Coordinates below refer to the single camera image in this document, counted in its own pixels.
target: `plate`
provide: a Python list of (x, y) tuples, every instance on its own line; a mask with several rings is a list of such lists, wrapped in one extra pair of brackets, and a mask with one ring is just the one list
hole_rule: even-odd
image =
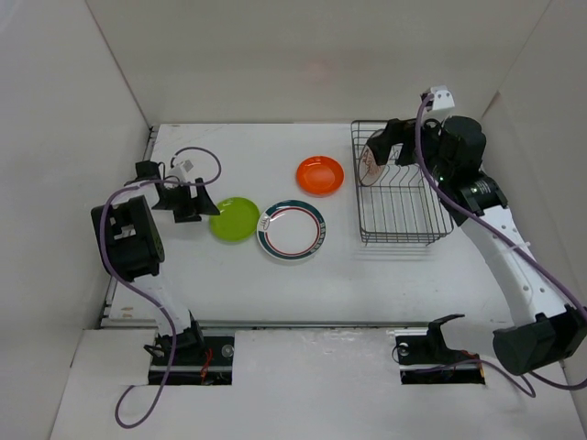
[(310, 203), (286, 200), (261, 214), (257, 224), (260, 246), (277, 259), (312, 257), (324, 243), (327, 224)]
[(345, 171), (334, 159), (327, 156), (314, 156), (300, 164), (295, 177), (307, 193), (324, 196), (340, 188), (345, 180)]
[(225, 241), (241, 241), (254, 234), (259, 221), (259, 208), (244, 197), (231, 197), (218, 205), (220, 215), (210, 217), (212, 233)]
[[(377, 130), (370, 138), (376, 138), (382, 132), (382, 129)], [(365, 142), (359, 159), (359, 183), (363, 186), (372, 186), (382, 177), (384, 170), (385, 165), (377, 165), (371, 149), (367, 147), (367, 143)]]

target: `white table surface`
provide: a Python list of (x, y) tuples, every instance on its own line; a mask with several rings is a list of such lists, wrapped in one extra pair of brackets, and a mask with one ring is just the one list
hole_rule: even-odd
[[(534, 382), (529, 399), (491, 369), (487, 385), (401, 385), (384, 329), (238, 332), (232, 386), (170, 386), (139, 428), (116, 425), (146, 383), (152, 330), (85, 331), (51, 440), (576, 440), (571, 396)], [(559, 366), (541, 370), (563, 381)], [(122, 405), (127, 423), (155, 386)]]
[[(171, 213), (156, 212), (164, 271), (196, 319), (402, 323), (464, 313), (481, 325), (510, 323), (493, 275), (460, 230), (424, 248), (360, 242), (349, 124), (163, 125), (151, 159), (169, 169), (173, 153), (187, 146), (211, 149), (222, 161), (222, 176), (208, 186), (216, 203), (243, 196), (263, 210), (300, 199), (327, 222), (316, 255), (291, 265), (268, 256), (254, 236), (229, 245), (212, 236), (207, 219), (176, 225)], [(204, 153), (184, 154), (205, 180), (216, 173)], [(310, 197), (296, 185), (298, 164), (314, 155), (330, 156), (345, 170), (343, 186), (330, 197)], [(111, 319), (149, 317), (143, 300), (116, 287)]]

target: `orange plate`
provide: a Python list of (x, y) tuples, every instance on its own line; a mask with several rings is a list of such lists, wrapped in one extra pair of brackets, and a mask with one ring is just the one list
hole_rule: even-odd
[(334, 159), (314, 156), (300, 164), (295, 177), (307, 193), (329, 195), (340, 188), (345, 180), (345, 171)]

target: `cable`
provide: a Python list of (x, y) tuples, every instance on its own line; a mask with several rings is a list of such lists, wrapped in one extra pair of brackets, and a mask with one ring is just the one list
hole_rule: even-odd
[(526, 396), (528, 396), (532, 399), (534, 399), (536, 397), (536, 390), (534, 390), (534, 387), (532, 386), (532, 384), (530, 383), (530, 381), (528, 379), (526, 379), (524, 376), (520, 376), (520, 378), (522, 378), (522, 380), (524, 381), (524, 383), (528, 387), (528, 390), (526, 390), (522, 385), (517, 383), (514, 380), (514, 378), (512, 378), (509, 374), (507, 374), (503, 369), (501, 369), (497, 365), (493, 364), (489, 360), (466, 359), (466, 360), (462, 360), (461, 362), (455, 362), (454, 364), (442, 365), (440, 367), (433, 367), (433, 368), (426, 368), (426, 369), (417, 369), (416, 371), (419, 373), (434, 373), (436, 371), (444, 371), (446, 369), (456, 368), (457, 366), (464, 365), (464, 364), (484, 364), (484, 365), (487, 365), (488, 367), (491, 367), (492, 369), (497, 371), (499, 374), (504, 376), (506, 379), (508, 379), (516, 388), (518, 388), (520, 391), (522, 391)]
[(202, 383), (204, 383), (205, 377), (208, 375), (208, 368), (210, 367), (210, 362), (212, 362), (212, 348), (208, 348), (205, 352), (205, 363), (200, 370), (200, 377), (202, 378)]
[[(583, 320), (587, 322), (587, 311), (585, 311), (581, 301), (564, 285), (562, 282), (557, 280), (554, 275), (552, 275), (546, 268), (544, 268), (540, 263), (538, 263), (535, 259), (530, 257), (522, 248), (518, 247), (514, 241), (508, 238), (505, 234), (503, 234), (500, 230), (496, 229), (495, 227), (491, 226), (489, 223), (482, 220), (477, 215), (471, 213), (470, 211), (466, 210), (462, 206), (455, 203), (450, 197), (448, 197), (445, 193), (443, 193), (436, 185), (432, 174), (426, 168), (426, 164), (424, 162), (424, 156), (422, 154), (422, 116), (424, 115), (424, 111), (426, 106), (430, 104), (434, 100), (434, 95), (431, 93), (429, 94), (420, 104), (418, 108), (417, 117), (415, 118), (415, 154), (417, 156), (418, 165), (420, 166), (420, 170), (424, 174), (430, 188), (434, 190), (434, 192), (438, 195), (438, 197), (450, 206), (455, 211), (466, 215), (477, 223), (478, 225), (483, 226), (485, 229), (489, 230), (492, 234), (500, 238), (507, 246), (509, 246), (515, 253), (517, 253), (526, 263), (528, 263), (534, 270), (540, 273), (544, 278), (554, 284), (559, 291), (566, 296), (572, 305), (577, 309)], [(566, 391), (576, 391), (582, 390), (583, 388), (587, 388), (587, 379), (583, 382), (578, 383), (576, 385), (565, 385), (553, 382), (549, 379), (546, 379), (535, 372), (529, 373), (532, 377), (541, 380), (542, 382), (550, 385), (551, 387), (558, 388), (559, 390), (566, 390)]]
[[(178, 149), (177, 151), (175, 151), (175, 153), (173, 153), (172, 159), (169, 162), (170, 168), (173, 168), (173, 163), (175, 163), (175, 159), (184, 151), (203, 151), (204, 153), (209, 154), (216, 161), (216, 165), (218, 166), (218, 170), (222, 171), (222, 165), (220, 164), (220, 160), (218, 159), (217, 155), (214, 154), (209, 149), (205, 149), (202, 147), (184, 147), (184, 148)], [(220, 172), (209, 183), (215, 182), (216, 179), (218, 179), (218, 177), (220, 177)]]
[(165, 383), (167, 382), (167, 379), (169, 378), (170, 372), (172, 370), (173, 360), (175, 359), (175, 350), (177, 349), (177, 329), (175, 328), (175, 324), (173, 323), (173, 320), (170, 317), (169, 312), (165, 309), (165, 307), (163, 307), (163, 305), (159, 301), (157, 301), (155, 298), (150, 296), (148, 293), (145, 293), (141, 289), (135, 287), (134, 285), (132, 285), (128, 281), (123, 280), (122, 277), (116, 272), (116, 270), (112, 266), (112, 263), (110, 262), (110, 258), (108, 258), (108, 252), (107, 252), (106, 240), (105, 240), (105, 225), (106, 225), (106, 218), (107, 218), (107, 214), (108, 214), (108, 208), (112, 205), (112, 202), (118, 197), (118, 195), (123, 194), (123, 193), (127, 193), (129, 191), (135, 191), (135, 190), (139, 189), (140, 187), (142, 187), (144, 185), (148, 185), (148, 184), (161, 183), (161, 184), (174, 184), (174, 185), (181, 185), (181, 186), (196, 186), (197, 187), (197, 186), (206, 186), (210, 183), (215, 182), (220, 177), (220, 174), (222, 173), (222, 166), (220, 165), (220, 160), (218, 159), (216, 154), (214, 154), (212, 151), (209, 151), (204, 148), (198, 148), (198, 149), (202, 150), (205, 153), (208, 153), (210, 156), (212, 156), (215, 159), (216, 163), (218, 164), (218, 172), (216, 173), (215, 177), (213, 177), (209, 181), (204, 181), (204, 182), (200, 182), (200, 183), (190, 182), (190, 181), (176, 182), (176, 181), (166, 181), (166, 180), (141, 181), (141, 182), (138, 182), (137, 185), (126, 186), (124, 188), (119, 189), (118, 191), (115, 191), (110, 197), (108, 197), (108, 200), (106, 200), (106, 203), (104, 204), (104, 208), (102, 209), (102, 213), (100, 215), (100, 225), (99, 225), (99, 231), (98, 231), (99, 240), (98, 241), (99, 241), (99, 246), (100, 246), (100, 254), (102, 255), (102, 260), (104, 262), (106, 270), (120, 284), (122, 284), (130, 291), (136, 293), (138, 296), (144, 298), (145, 300), (147, 300), (151, 304), (153, 304), (155, 307), (160, 309), (161, 313), (163, 314), (165, 319), (169, 322), (170, 328), (172, 330), (172, 348), (171, 348), (171, 352), (169, 355), (169, 362), (167, 363), (167, 368), (165, 369), (165, 372), (163, 374), (163, 378), (161, 379), (161, 384), (159, 386), (159, 389), (157, 390), (157, 394), (155, 394), (155, 398), (153, 399), (151, 406), (149, 407), (149, 409), (147, 410), (145, 415), (142, 418), (140, 418), (137, 422), (130, 423), (130, 424), (124, 423), (120, 419), (120, 414), (119, 414), (120, 405), (122, 404), (122, 401), (125, 399), (127, 394), (133, 388), (135, 388), (135, 386), (131, 385), (130, 387), (128, 387), (125, 390), (125, 392), (122, 393), (122, 395), (120, 396), (120, 399), (118, 399), (118, 402), (116, 403), (115, 413), (114, 413), (116, 423), (121, 428), (125, 428), (125, 429), (136, 428), (137, 426), (139, 426), (140, 424), (142, 424), (143, 422), (145, 422), (149, 418), (149, 416), (151, 415), (151, 413), (155, 409), (155, 406), (157, 406), (157, 402), (159, 401), (159, 398), (161, 397), (161, 393), (163, 392), (163, 388), (165, 387)]

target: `red wire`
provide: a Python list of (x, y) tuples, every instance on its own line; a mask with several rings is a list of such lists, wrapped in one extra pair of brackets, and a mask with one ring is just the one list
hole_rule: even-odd
[(204, 383), (204, 379), (208, 374), (208, 368), (210, 367), (210, 362), (212, 362), (212, 348), (208, 348), (208, 351), (205, 352), (205, 363), (200, 370), (200, 377), (202, 378), (202, 383)]

